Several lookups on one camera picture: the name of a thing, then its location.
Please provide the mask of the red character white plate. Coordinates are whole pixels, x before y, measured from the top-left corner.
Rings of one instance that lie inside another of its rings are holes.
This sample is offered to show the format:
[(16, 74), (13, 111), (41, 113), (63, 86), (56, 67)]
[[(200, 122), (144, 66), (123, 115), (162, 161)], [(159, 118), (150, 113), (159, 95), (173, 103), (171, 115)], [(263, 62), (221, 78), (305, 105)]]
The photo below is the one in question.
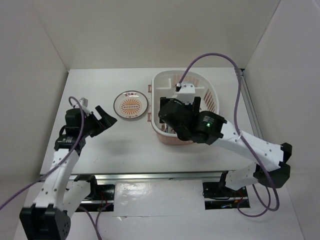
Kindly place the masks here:
[(166, 127), (166, 133), (172, 134), (172, 135), (176, 135), (177, 134), (176, 131), (170, 126)]

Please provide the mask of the orange sunburst plate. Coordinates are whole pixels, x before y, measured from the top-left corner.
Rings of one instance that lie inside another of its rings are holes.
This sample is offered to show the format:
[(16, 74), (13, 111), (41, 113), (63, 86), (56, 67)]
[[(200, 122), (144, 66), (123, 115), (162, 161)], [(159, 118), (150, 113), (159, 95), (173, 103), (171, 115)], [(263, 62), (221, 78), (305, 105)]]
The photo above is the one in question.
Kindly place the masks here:
[(124, 120), (135, 120), (142, 117), (149, 108), (145, 94), (136, 90), (120, 93), (113, 102), (113, 110)]

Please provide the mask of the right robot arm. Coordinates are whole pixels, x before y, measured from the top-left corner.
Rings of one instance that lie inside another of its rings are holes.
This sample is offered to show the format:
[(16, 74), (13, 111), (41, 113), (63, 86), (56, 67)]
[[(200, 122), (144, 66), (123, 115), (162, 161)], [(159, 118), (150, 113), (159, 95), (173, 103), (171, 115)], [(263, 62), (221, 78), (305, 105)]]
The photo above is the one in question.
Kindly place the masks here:
[(160, 98), (158, 117), (160, 123), (173, 129), (179, 140), (196, 144), (214, 145), (230, 150), (252, 161), (238, 170), (223, 173), (218, 190), (230, 196), (242, 187), (259, 183), (265, 187), (280, 189), (290, 178), (288, 160), (292, 145), (285, 142), (273, 144), (246, 132), (237, 133), (235, 126), (224, 117), (200, 111), (200, 98), (193, 104), (184, 104), (175, 98)]

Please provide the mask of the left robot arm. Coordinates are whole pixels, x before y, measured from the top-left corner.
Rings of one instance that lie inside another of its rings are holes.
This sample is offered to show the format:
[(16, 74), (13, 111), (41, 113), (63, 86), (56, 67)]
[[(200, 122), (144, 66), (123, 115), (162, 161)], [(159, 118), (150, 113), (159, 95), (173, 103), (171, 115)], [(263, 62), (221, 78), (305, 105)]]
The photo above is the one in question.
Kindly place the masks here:
[(23, 207), (19, 218), (29, 240), (65, 240), (71, 229), (71, 218), (86, 198), (97, 197), (99, 187), (94, 175), (80, 174), (67, 187), (87, 137), (96, 137), (112, 127), (117, 119), (96, 106), (100, 119), (86, 106), (65, 113), (65, 125), (54, 144), (53, 160), (44, 183), (30, 207)]

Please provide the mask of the green rimmed white plate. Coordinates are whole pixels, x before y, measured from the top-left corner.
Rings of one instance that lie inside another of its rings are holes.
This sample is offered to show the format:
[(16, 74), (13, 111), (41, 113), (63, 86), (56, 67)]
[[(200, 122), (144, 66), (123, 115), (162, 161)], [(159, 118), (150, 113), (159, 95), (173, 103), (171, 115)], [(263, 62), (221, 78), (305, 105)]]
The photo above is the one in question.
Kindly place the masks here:
[(166, 123), (163, 123), (161, 125), (161, 131), (164, 132), (164, 133), (168, 133), (169, 132), (169, 127)]

